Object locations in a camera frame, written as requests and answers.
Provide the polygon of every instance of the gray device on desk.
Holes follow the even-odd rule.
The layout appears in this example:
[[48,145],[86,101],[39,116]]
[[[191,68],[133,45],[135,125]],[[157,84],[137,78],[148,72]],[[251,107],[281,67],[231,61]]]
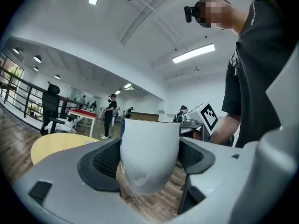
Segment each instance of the gray device on desk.
[[[282,126],[259,141],[241,149],[181,138],[178,158],[189,196],[182,200],[182,214],[169,224],[258,223],[273,209],[298,171],[298,74],[297,44],[266,92]],[[52,154],[13,188],[43,223],[145,224],[120,196],[119,146],[119,140],[99,141]]]

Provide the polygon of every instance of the chair headrest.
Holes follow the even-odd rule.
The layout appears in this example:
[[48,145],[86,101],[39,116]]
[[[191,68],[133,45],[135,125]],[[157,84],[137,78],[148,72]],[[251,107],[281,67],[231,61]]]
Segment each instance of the chair headrest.
[[51,92],[55,95],[58,95],[59,92],[60,92],[60,89],[57,85],[54,85],[54,84],[49,84],[49,87],[48,87],[48,92]]

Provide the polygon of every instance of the white table leg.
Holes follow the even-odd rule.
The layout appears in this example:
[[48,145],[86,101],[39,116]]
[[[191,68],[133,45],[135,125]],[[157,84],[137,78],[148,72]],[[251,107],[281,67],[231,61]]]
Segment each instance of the white table leg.
[[92,134],[93,134],[93,125],[94,125],[94,121],[95,121],[95,119],[92,119],[93,121],[92,121],[92,125],[91,125],[91,127],[90,127],[90,132],[89,132],[89,137],[92,137]]

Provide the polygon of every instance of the neck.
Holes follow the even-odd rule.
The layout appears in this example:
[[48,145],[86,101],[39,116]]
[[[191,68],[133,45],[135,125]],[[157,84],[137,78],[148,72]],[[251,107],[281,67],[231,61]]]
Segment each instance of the neck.
[[233,9],[232,11],[232,28],[231,30],[239,35],[244,27],[245,21],[248,17],[249,11],[240,11]]

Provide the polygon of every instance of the black pants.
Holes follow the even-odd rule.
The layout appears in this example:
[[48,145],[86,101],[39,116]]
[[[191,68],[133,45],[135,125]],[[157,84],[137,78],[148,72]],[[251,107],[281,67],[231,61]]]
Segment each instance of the black pants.
[[104,128],[105,128],[105,136],[109,136],[109,129],[110,129],[110,124],[112,121],[112,115],[107,115],[105,114],[105,123],[104,123]]

